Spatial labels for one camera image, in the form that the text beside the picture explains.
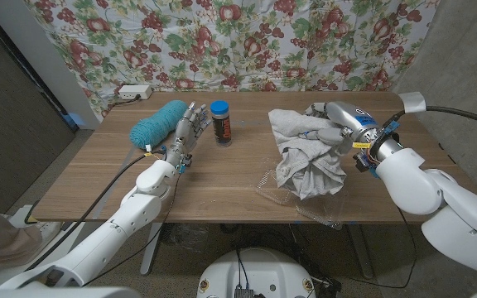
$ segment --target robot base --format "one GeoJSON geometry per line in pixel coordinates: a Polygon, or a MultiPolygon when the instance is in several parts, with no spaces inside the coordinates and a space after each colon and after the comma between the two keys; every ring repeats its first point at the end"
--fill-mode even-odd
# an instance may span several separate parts
{"type": "MultiPolygon", "coordinates": [[[[270,248],[245,248],[240,250],[240,259],[246,270],[250,291],[241,297],[314,297],[311,276],[299,263],[289,256],[270,248]]],[[[240,282],[246,289],[246,278],[235,251],[214,261],[200,278],[197,298],[234,297],[240,282]]]]}

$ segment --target plastic jar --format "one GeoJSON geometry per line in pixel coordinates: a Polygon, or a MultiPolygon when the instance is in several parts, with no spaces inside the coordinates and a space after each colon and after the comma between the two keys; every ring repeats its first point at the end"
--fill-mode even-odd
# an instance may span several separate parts
{"type": "Polygon", "coordinates": [[[211,104],[213,127],[216,143],[222,147],[231,145],[231,122],[229,121],[229,105],[224,100],[211,104]]]}

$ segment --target yellow tag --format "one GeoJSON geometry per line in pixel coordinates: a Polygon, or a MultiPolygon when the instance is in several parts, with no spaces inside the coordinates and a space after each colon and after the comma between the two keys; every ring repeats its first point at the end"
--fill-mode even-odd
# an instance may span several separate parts
{"type": "Polygon", "coordinates": [[[360,148],[360,149],[371,148],[371,143],[353,142],[353,148],[360,148]]]}

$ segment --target jar lid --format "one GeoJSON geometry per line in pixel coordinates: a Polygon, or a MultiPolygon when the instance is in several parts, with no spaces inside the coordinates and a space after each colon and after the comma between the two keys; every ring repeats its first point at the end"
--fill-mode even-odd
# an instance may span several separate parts
{"type": "Polygon", "coordinates": [[[214,115],[222,115],[229,111],[229,105],[224,100],[217,100],[211,104],[211,112],[214,115]]]}

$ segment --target floral curtain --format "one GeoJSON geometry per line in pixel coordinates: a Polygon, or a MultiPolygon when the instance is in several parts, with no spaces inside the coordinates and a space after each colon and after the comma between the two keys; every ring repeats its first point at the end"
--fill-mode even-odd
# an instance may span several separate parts
{"type": "Polygon", "coordinates": [[[439,0],[24,0],[102,120],[157,91],[387,90],[439,0]]]}

